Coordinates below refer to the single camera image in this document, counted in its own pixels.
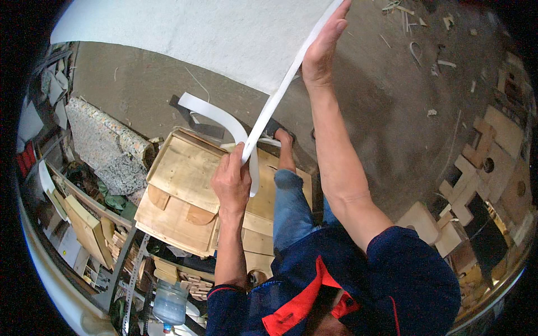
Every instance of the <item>foot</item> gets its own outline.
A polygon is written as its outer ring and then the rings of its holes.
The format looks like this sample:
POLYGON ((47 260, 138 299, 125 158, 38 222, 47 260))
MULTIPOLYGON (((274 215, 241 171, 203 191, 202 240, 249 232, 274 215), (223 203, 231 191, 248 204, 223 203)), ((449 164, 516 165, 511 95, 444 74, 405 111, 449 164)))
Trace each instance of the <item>foot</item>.
POLYGON ((291 135, 289 135, 288 132, 284 131, 283 129, 279 128, 275 133, 274 133, 274 138, 277 139, 278 141, 280 141, 280 143, 285 146, 285 145, 288 145, 291 147, 291 145, 293 144, 293 138, 291 135))

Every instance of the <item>forearm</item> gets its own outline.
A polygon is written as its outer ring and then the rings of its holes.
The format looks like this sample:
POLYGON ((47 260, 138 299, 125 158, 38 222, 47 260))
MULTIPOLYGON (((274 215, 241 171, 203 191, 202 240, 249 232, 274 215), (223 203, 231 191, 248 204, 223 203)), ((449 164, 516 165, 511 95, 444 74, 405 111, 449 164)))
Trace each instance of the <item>forearm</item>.
POLYGON ((325 196, 352 201, 369 195, 363 166, 351 145, 332 86, 309 88, 308 91, 325 196))
POLYGON ((245 288, 246 262, 241 241, 243 217, 222 214, 220 221, 215 285, 233 284, 245 288))

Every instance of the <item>left hand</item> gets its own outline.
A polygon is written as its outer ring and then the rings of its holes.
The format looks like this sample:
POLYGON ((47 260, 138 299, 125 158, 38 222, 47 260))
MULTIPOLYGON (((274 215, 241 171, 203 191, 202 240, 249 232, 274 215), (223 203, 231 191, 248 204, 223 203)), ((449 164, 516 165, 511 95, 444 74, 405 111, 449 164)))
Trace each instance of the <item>left hand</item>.
POLYGON ((250 197, 249 165, 241 165, 245 144, 240 142, 231 154, 221 159, 221 164, 211 178, 211 187, 221 202, 220 216, 242 217, 250 197))

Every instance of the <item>concrete floor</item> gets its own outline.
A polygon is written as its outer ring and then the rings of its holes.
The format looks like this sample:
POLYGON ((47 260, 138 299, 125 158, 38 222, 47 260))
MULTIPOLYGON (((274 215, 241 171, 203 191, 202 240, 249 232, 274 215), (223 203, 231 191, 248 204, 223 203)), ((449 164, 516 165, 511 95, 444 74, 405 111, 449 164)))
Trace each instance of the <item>concrete floor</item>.
MULTIPOLYGON (((349 27, 338 42, 334 78, 374 201, 397 220, 417 200, 428 204, 436 198, 433 193, 471 136, 475 116, 483 116, 493 96, 504 51, 498 27, 479 8, 440 3, 429 14, 421 2, 408 0, 402 5, 415 10, 409 22, 418 22, 420 16, 429 24, 414 26, 411 37, 402 31, 399 11, 382 14, 385 5, 383 1, 353 3, 349 27), (442 20, 448 13, 455 21, 450 31, 442 20), (477 29, 477 36, 470 34, 471 28, 477 29), (422 66, 409 52, 411 41, 420 45, 422 66), (456 69, 441 66, 440 77, 430 73, 438 44, 446 46, 439 59, 457 65, 456 69), (480 78, 483 69, 485 80, 480 78), (472 80, 477 81, 474 94, 470 93, 472 80), (437 115, 427 117, 430 109, 437 115), (451 151, 458 110, 462 116, 451 151)), ((168 106, 173 94, 186 91, 207 99, 185 67, 210 92, 211 104, 254 125, 267 95, 197 66, 120 45, 80 43, 73 95, 125 124, 131 122, 131 128, 147 138, 165 138, 173 126, 187 126, 168 106)), ((314 172, 315 145, 309 137, 313 123, 300 79, 292 82, 273 117, 297 135, 298 166, 314 172)))

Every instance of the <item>blue jeans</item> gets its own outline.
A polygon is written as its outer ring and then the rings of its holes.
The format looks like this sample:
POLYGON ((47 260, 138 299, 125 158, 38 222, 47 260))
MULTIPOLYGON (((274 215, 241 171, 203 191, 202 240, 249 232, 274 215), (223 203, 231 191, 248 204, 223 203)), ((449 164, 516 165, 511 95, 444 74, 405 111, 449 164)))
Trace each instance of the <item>blue jeans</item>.
POLYGON ((323 227, 338 226, 340 222, 323 197, 323 226, 314 226, 314 217, 302 191, 303 180, 288 169, 274 174, 273 246, 279 251, 323 227))

